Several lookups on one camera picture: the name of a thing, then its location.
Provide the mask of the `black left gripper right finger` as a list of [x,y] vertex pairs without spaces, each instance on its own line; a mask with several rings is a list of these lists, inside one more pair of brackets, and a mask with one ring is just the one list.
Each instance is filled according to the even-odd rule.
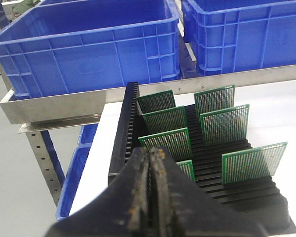
[[267,231],[202,191],[176,165],[165,147],[150,151],[160,237],[265,237]]

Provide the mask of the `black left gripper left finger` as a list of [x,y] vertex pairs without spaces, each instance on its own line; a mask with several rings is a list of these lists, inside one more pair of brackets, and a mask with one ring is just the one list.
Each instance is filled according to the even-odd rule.
[[120,174],[92,202],[55,223],[47,237],[145,237],[148,153],[135,148]]

